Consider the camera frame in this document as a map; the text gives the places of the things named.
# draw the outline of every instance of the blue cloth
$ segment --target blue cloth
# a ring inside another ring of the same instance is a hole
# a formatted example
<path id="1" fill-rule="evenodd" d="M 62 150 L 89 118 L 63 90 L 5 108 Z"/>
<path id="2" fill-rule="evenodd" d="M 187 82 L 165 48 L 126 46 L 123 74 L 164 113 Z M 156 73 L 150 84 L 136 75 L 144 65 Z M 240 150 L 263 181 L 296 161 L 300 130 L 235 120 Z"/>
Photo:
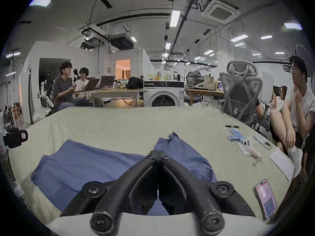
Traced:
<path id="1" fill-rule="evenodd" d="M 164 150 L 198 179 L 216 182 L 208 161 L 176 134 L 171 134 L 169 139 L 160 138 L 154 149 Z M 85 183 L 116 180 L 143 158 L 143 155 L 108 151 L 67 140 L 56 153 L 41 158 L 31 180 L 63 211 Z M 148 215 L 168 213 L 157 199 Z"/>

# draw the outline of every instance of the hand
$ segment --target hand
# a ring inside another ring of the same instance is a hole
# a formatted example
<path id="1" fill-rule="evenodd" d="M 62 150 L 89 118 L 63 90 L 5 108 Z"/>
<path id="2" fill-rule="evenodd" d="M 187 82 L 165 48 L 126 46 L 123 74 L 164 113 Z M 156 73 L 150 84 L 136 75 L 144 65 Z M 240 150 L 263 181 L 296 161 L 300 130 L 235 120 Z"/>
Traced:
<path id="1" fill-rule="evenodd" d="M 295 99 L 296 103 L 301 103 L 302 102 L 301 90 L 297 86 L 294 86 L 294 99 Z"/>
<path id="2" fill-rule="evenodd" d="M 293 128 L 287 131 L 287 145 L 289 148 L 295 145 L 295 131 Z"/>

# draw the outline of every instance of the washing machine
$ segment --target washing machine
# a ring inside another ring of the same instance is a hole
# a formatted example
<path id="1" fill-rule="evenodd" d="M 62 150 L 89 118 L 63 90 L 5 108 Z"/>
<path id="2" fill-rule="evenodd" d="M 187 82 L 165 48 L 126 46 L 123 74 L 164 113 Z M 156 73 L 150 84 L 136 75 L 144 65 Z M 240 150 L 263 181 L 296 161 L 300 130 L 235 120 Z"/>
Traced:
<path id="1" fill-rule="evenodd" d="M 145 107 L 184 106 L 183 81 L 144 81 Z"/>

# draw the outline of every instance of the white paper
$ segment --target white paper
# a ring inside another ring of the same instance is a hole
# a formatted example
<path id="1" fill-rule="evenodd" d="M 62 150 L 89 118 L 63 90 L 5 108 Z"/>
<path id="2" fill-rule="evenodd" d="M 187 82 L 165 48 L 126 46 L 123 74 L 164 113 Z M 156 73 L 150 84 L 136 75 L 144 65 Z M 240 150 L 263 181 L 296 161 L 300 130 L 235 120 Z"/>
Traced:
<path id="1" fill-rule="evenodd" d="M 286 176 L 288 181 L 292 180 L 294 165 L 293 162 L 287 157 L 278 147 L 272 153 L 270 159 L 278 166 L 282 173 Z"/>
<path id="2" fill-rule="evenodd" d="M 258 186 L 258 190 L 261 192 L 262 198 L 264 199 L 267 196 L 264 188 L 260 185 Z"/>

